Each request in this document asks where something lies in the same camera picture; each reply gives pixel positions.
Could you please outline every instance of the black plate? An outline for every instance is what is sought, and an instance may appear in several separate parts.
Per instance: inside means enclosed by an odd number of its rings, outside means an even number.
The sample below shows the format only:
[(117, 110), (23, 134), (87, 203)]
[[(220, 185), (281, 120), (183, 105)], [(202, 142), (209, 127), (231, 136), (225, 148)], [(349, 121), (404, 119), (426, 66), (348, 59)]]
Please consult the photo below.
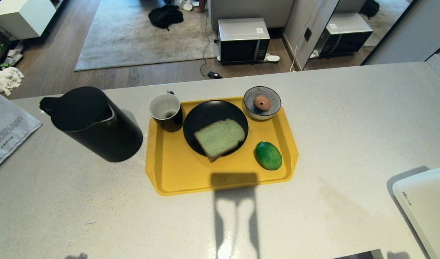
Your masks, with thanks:
[(247, 139), (248, 122), (245, 114), (236, 105), (227, 101), (211, 100), (194, 107), (190, 113), (188, 113), (183, 123), (183, 134), (186, 142), (194, 151), (205, 156), (202, 147), (199, 145), (196, 137), (194, 137), (194, 133), (214, 122), (226, 119), (237, 121), (246, 133), (244, 141), (239, 142), (235, 149), (223, 154), (222, 157), (233, 153), (238, 150)]

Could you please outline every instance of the newspaper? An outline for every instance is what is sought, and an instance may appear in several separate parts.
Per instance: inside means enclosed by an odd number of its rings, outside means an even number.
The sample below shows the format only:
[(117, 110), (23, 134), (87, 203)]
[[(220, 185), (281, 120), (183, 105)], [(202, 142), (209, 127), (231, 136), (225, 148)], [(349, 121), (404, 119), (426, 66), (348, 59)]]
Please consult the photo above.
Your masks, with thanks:
[(0, 95), (0, 164), (42, 123)]

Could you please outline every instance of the wooden floor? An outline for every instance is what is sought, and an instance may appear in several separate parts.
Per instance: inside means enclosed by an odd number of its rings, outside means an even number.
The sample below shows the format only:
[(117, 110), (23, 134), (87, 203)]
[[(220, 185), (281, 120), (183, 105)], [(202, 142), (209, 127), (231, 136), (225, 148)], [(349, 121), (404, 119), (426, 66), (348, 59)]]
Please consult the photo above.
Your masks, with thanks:
[(342, 56), (308, 60), (305, 70), (337, 68), (345, 66), (357, 66), (370, 54), (373, 47), (361, 48), (359, 51)]
[[(141, 85), (214, 80), (203, 77), (199, 67), (203, 60), (151, 64), (74, 72), (77, 58), (100, 0), (65, 0), (47, 27), (50, 35), (25, 40), (24, 58), (17, 65), (25, 78), (9, 99), (63, 94), (81, 86), (100, 89)], [(271, 40), (268, 53), (279, 55), (276, 63), (221, 65), (207, 60), (204, 73), (214, 71), (223, 77), (241, 77), (288, 72), (291, 59), (280, 39)]]

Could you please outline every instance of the slice of bread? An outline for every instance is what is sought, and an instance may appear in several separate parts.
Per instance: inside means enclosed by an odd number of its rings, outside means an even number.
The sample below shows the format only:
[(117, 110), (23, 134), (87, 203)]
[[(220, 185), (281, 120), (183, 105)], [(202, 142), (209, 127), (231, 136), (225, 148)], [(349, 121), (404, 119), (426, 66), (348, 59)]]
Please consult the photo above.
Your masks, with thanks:
[(217, 121), (194, 133), (197, 141), (209, 158), (210, 162), (244, 141), (244, 129), (234, 120)]

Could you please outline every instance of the plastic tray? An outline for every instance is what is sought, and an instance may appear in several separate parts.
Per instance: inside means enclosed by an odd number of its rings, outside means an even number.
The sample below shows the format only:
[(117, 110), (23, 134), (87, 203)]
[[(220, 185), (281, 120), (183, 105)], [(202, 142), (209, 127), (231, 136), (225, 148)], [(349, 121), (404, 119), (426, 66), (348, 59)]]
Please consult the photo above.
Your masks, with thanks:
[[(215, 100), (231, 102), (244, 111), (242, 97)], [(204, 101), (207, 100), (182, 102), (184, 115)], [(298, 151), (284, 107), (269, 120), (258, 121), (248, 116), (247, 120), (249, 133), (243, 146), (211, 163), (190, 148), (182, 128), (167, 132), (151, 119), (145, 171), (156, 191), (164, 196), (178, 195), (290, 180)], [(253, 151), (260, 141), (270, 142), (279, 149), (283, 159), (279, 169), (269, 171), (258, 164)]]

